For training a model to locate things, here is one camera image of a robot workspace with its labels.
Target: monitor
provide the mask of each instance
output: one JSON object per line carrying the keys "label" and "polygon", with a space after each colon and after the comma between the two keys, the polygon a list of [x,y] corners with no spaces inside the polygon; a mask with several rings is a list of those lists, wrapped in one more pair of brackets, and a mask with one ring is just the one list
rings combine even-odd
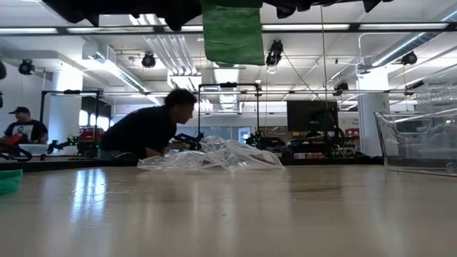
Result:
{"label": "monitor", "polygon": [[287,101],[289,131],[334,131],[338,125],[335,101]]}

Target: dark hair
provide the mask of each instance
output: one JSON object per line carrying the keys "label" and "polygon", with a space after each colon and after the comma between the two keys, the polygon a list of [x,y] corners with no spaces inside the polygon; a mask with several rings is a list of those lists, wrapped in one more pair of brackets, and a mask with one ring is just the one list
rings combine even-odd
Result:
{"label": "dark hair", "polygon": [[194,105],[197,98],[187,89],[174,89],[165,98],[165,108],[171,109],[178,104]]}

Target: wire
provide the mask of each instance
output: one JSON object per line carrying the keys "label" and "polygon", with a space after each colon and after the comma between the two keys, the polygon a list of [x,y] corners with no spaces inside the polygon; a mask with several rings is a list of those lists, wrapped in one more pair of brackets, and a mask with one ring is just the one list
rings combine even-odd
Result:
{"label": "wire", "polygon": [[283,53],[284,53],[284,56],[286,57],[287,61],[290,63],[292,69],[295,71],[295,73],[297,74],[297,76],[302,80],[302,82],[305,84],[306,88],[308,88],[309,91],[311,91],[311,93],[313,93],[317,99],[321,100],[322,99],[319,97],[318,94],[314,93],[313,89],[311,89],[311,87],[305,82],[305,80],[300,76],[300,73],[297,71],[297,69],[295,68],[295,66],[292,64],[291,60],[288,58],[286,52],[283,50]]}

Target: spotlight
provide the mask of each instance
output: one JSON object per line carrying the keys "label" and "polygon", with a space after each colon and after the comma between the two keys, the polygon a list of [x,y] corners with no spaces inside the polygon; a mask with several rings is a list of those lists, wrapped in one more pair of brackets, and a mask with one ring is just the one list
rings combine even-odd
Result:
{"label": "spotlight", "polygon": [[274,40],[271,45],[268,56],[266,57],[265,64],[267,66],[276,66],[281,60],[281,54],[283,52],[283,44],[280,39]]}
{"label": "spotlight", "polygon": [[401,59],[400,62],[403,65],[407,65],[407,64],[413,65],[417,62],[417,55],[412,51],[411,53],[403,56],[403,58]]}
{"label": "spotlight", "polygon": [[348,82],[346,81],[343,81],[339,84],[336,84],[333,89],[336,91],[335,93],[333,93],[333,96],[340,96],[343,94],[343,91],[345,90],[349,90],[349,85],[348,85]]}
{"label": "spotlight", "polygon": [[32,75],[35,73],[35,65],[32,64],[32,59],[22,60],[22,64],[19,65],[19,73],[22,75]]}
{"label": "spotlight", "polygon": [[156,65],[156,60],[154,58],[153,52],[146,52],[144,53],[143,60],[141,61],[144,68],[153,68]]}

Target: green cloth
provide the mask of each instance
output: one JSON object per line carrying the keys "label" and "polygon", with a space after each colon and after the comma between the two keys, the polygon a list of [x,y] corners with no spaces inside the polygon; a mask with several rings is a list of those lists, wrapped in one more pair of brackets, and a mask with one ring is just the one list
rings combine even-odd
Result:
{"label": "green cloth", "polygon": [[202,3],[206,58],[228,64],[265,65],[259,8]]}
{"label": "green cloth", "polygon": [[19,189],[22,180],[22,170],[0,171],[0,195],[13,193]]}
{"label": "green cloth", "polygon": [[261,8],[263,0],[200,0],[200,3],[225,7]]}

